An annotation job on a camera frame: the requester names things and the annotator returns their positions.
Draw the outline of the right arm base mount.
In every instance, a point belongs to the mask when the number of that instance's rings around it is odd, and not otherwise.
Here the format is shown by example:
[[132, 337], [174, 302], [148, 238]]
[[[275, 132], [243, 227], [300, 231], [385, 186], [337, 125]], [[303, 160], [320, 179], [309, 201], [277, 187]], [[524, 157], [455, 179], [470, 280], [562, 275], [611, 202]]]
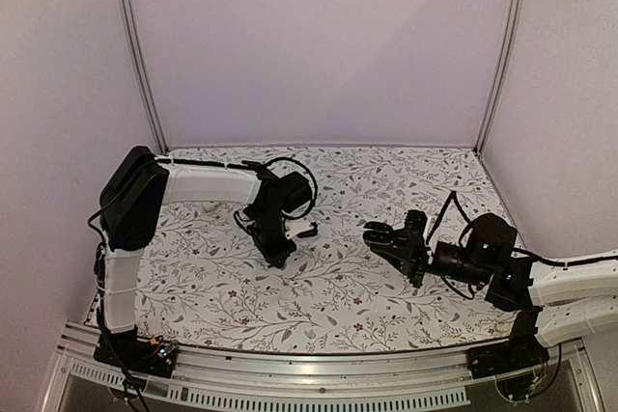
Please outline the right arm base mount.
[[548, 349], [536, 339], [540, 311], [519, 312], [506, 341], [470, 348], [465, 359], [472, 377], [485, 378], [546, 363]]

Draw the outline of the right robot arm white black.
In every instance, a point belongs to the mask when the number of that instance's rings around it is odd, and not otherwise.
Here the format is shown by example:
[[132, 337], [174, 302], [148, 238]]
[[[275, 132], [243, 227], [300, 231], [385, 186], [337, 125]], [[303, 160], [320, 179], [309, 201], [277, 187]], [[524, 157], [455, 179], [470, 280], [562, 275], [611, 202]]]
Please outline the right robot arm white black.
[[462, 244], [431, 242], [436, 227], [412, 210], [400, 229], [381, 222], [364, 226], [363, 241], [416, 288], [426, 275], [482, 291], [496, 309], [518, 316], [522, 330], [499, 349], [509, 370], [533, 358], [536, 342], [552, 347], [617, 326], [617, 254], [605, 252], [553, 261], [517, 248], [517, 230], [483, 214], [466, 224]]

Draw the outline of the black earbud charging case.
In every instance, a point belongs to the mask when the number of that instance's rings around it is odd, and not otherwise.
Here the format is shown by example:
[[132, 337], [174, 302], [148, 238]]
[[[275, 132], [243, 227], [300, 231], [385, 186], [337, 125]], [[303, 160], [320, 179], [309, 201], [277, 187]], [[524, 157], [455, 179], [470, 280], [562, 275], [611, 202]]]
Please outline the black earbud charging case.
[[390, 246], [393, 244], [394, 230], [388, 226], [380, 226], [373, 228], [367, 224], [362, 235], [363, 241], [369, 247], [372, 246]]

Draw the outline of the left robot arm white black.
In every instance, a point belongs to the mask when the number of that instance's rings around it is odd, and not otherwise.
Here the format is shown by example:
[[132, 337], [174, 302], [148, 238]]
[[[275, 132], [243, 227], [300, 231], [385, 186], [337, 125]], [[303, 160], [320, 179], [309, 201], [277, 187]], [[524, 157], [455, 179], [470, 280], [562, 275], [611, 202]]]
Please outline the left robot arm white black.
[[274, 174], [270, 163], [240, 164], [178, 159], [130, 150], [99, 196], [88, 220], [100, 244], [96, 264], [105, 349], [124, 368], [143, 360], [135, 327], [134, 297], [140, 261], [155, 236], [160, 211], [180, 203], [234, 203], [244, 207], [245, 230], [267, 263], [285, 265], [295, 239], [312, 237], [318, 226], [307, 216], [318, 185], [310, 171]]

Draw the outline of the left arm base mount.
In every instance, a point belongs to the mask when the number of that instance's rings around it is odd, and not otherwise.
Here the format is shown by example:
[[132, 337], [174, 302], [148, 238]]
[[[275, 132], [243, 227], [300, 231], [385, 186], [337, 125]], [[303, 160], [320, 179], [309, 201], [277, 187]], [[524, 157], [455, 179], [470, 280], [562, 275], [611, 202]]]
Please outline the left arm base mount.
[[179, 344], [161, 336], [148, 340], [137, 337], [136, 329], [101, 333], [94, 359], [100, 363], [148, 375], [170, 378], [176, 366]]

